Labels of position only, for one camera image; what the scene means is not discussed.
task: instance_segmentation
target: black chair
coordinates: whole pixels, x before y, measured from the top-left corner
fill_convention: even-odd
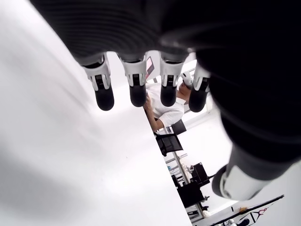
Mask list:
[[[159,148],[163,156],[166,156],[167,153],[169,152],[183,150],[182,145],[176,134],[172,133],[172,134],[160,135],[154,133],[154,135],[156,137],[156,141],[159,145]]]

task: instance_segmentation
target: robotic hand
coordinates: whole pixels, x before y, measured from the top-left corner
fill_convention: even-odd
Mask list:
[[[247,200],[301,159],[299,8],[293,1],[271,5],[255,0],[250,10],[238,0],[217,0],[203,2],[202,10],[215,12],[208,14],[187,1],[31,3],[84,67],[103,110],[114,105],[107,51],[122,60],[135,106],[145,101],[146,51],[161,52],[165,106],[174,104],[183,62],[195,51],[190,109],[203,108],[210,81],[233,142],[229,164],[214,177],[213,190],[225,198]]]

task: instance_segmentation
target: white wall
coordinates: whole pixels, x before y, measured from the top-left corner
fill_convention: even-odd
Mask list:
[[[185,162],[195,165],[202,162],[208,176],[215,174],[229,161],[231,141],[222,126],[219,112],[212,110],[202,115],[200,124],[178,136],[184,152],[188,154]],[[215,195],[211,183],[201,187],[204,196],[210,196],[203,205],[209,206],[209,211],[216,211],[229,200]]]

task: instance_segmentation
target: white surface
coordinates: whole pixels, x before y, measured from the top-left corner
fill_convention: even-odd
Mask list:
[[[29,4],[0,4],[0,224],[191,225],[117,55],[115,106],[103,112]]]

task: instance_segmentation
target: person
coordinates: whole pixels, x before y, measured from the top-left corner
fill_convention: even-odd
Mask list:
[[[143,106],[147,119],[153,132],[173,125],[178,122],[184,114],[184,104],[189,101],[191,90],[183,82],[176,93],[175,104],[166,107],[161,103],[161,83],[145,84],[146,102]]]

